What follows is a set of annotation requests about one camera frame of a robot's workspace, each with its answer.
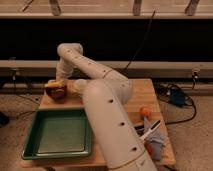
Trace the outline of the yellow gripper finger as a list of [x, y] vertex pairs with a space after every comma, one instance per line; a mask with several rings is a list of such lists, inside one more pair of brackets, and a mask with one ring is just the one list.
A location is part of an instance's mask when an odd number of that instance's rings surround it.
[[56, 87], [56, 81], [55, 80], [49, 80], [45, 85], [45, 88], [51, 88], [51, 87]]

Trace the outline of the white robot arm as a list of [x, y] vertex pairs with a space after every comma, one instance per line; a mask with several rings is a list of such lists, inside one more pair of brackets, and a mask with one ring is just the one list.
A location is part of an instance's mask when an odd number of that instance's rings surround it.
[[45, 91], [54, 100], [64, 98], [74, 68], [91, 78], [82, 101], [109, 171], [157, 171], [123, 108], [133, 93], [131, 80], [85, 57], [79, 43], [62, 43], [57, 53], [56, 79], [45, 85]]

